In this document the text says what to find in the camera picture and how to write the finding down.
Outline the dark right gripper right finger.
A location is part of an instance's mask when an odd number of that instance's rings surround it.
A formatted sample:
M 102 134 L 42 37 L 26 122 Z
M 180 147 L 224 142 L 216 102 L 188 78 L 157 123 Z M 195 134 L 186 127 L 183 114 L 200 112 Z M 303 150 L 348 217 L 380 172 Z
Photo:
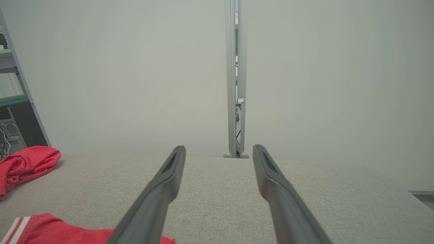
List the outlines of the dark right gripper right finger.
M 278 244 L 331 244 L 332 241 L 263 145 L 254 145 L 259 193 L 268 202 Z

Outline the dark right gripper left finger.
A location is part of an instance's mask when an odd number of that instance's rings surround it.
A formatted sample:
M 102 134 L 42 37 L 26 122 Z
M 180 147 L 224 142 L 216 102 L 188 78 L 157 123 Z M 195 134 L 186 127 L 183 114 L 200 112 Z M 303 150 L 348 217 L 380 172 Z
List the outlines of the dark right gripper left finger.
M 107 244 L 159 244 L 169 208 L 177 197 L 186 158 L 183 145 L 173 149 L 154 178 L 129 208 Z

